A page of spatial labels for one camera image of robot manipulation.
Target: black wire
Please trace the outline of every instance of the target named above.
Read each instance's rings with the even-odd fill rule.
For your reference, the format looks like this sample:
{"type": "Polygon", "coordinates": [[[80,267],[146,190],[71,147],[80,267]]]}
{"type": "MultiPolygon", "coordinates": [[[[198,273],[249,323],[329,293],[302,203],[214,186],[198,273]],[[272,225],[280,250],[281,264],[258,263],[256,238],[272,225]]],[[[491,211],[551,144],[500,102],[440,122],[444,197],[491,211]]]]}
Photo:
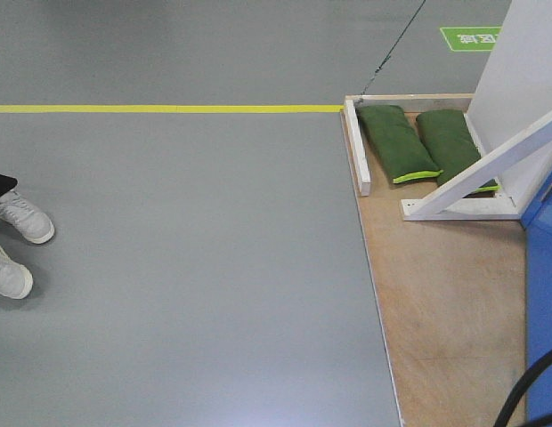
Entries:
{"type": "Polygon", "coordinates": [[[529,421],[528,423],[522,424],[519,427],[543,427],[545,425],[551,425],[552,424],[552,414],[542,416],[541,418],[537,418],[533,421],[529,421]]]}
{"type": "Polygon", "coordinates": [[[407,29],[409,29],[410,24],[412,24],[412,21],[414,21],[415,18],[417,18],[418,13],[419,13],[420,10],[422,9],[422,6],[425,5],[425,3],[426,3],[426,0],[423,0],[422,3],[420,4],[420,6],[418,7],[417,11],[414,13],[414,15],[412,15],[412,18],[410,18],[409,23],[408,23],[407,26],[404,28],[404,30],[402,31],[402,33],[399,35],[399,38],[397,38],[396,42],[394,42],[393,47],[391,47],[391,50],[390,50],[390,51],[388,52],[388,54],[385,56],[385,58],[383,59],[383,62],[381,62],[381,65],[379,65],[379,66],[375,69],[375,72],[373,73],[373,76],[372,76],[371,79],[368,81],[368,83],[365,85],[365,88],[363,89],[363,92],[361,92],[361,96],[363,96],[363,95],[367,92],[367,89],[369,89],[369,86],[371,86],[371,83],[373,83],[373,82],[375,81],[375,78],[377,77],[377,74],[379,74],[379,72],[383,69],[383,67],[385,66],[385,64],[391,59],[391,53],[393,53],[394,48],[399,44],[399,42],[401,41],[402,37],[404,36],[404,33],[407,32],[407,29]]]}
{"type": "Polygon", "coordinates": [[[512,391],[507,396],[506,403],[504,403],[503,408],[499,411],[498,418],[496,423],[493,424],[493,427],[506,427],[511,415],[514,413],[517,404],[521,400],[525,392],[530,388],[530,386],[537,380],[537,378],[545,371],[548,367],[552,365],[552,350],[538,359],[522,377],[515,384],[512,391]]]}

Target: yellow tape line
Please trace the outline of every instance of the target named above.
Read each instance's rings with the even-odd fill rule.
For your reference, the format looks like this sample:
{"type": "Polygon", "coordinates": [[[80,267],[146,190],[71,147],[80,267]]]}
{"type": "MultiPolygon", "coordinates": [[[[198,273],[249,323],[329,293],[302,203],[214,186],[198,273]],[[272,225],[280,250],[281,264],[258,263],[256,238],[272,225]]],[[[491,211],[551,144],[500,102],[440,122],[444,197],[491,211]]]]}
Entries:
{"type": "Polygon", "coordinates": [[[0,113],[337,113],[343,105],[0,105],[0,113]]]}

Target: green sandbag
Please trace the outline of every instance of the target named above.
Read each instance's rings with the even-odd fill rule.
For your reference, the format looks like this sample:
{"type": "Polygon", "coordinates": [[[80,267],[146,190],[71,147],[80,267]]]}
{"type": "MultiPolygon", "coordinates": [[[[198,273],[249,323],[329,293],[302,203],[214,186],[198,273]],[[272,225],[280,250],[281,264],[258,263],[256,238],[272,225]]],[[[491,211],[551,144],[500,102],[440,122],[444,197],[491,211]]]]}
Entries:
{"type": "MultiPolygon", "coordinates": [[[[481,158],[468,131],[462,111],[457,109],[427,111],[417,116],[417,126],[426,149],[443,169],[437,178],[438,185],[451,180],[481,158]]],[[[499,189],[498,183],[491,180],[473,193],[497,189],[499,189]]]]}
{"type": "Polygon", "coordinates": [[[357,117],[368,141],[376,147],[386,174],[393,183],[440,175],[440,167],[429,156],[401,107],[362,107],[357,109],[357,117]]]}

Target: white wooden frame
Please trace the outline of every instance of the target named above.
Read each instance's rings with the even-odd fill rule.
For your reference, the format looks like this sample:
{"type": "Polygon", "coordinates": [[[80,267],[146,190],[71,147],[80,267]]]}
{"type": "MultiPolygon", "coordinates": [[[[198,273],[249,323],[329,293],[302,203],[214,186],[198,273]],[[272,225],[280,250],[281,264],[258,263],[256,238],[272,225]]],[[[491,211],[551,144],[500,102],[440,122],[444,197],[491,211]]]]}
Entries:
{"type": "Polygon", "coordinates": [[[371,190],[371,172],[357,114],[355,109],[367,105],[378,104],[396,104],[405,112],[421,113],[429,109],[461,109],[466,111],[472,100],[472,94],[421,94],[421,95],[364,95],[364,96],[346,96],[344,109],[344,123],[346,129],[345,138],[351,146],[353,155],[353,168],[357,180],[357,188],[361,196],[368,196],[371,190]]]}
{"type": "MultiPolygon", "coordinates": [[[[355,175],[360,194],[370,192],[370,172],[365,157],[361,130],[355,109],[365,105],[393,103],[405,112],[422,112],[429,109],[461,109],[467,112],[470,94],[435,95],[379,95],[345,97],[345,127],[355,163],[355,175]]],[[[521,208],[515,206],[503,190],[494,197],[463,198],[485,182],[499,176],[512,165],[552,141],[552,110],[509,141],[491,151],[483,152],[483,145],[466,114],[468,127],[483,157],[421,199],[402,200],[402,212],[406,221],[423,220],[518,220],[521,208]]]]}

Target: person's foot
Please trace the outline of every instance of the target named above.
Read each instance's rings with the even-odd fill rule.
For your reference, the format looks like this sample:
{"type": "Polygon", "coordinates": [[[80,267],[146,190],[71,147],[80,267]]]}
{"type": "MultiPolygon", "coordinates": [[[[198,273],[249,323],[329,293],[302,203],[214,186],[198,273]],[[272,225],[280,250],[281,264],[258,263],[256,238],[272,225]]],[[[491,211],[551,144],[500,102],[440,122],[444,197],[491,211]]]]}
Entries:
{"type": "Polygon", "coordinates": [[[38,207],[12,189],[0,197],[0,218],[29,242],[41,244],[54,236],[54,225],[38,207]]]}
{"type": "Polygon", "coordinates": [[[33,287],[33,277],[27,267],[14,262],[0,246],[0,294],[20,300],[33,287]]]}

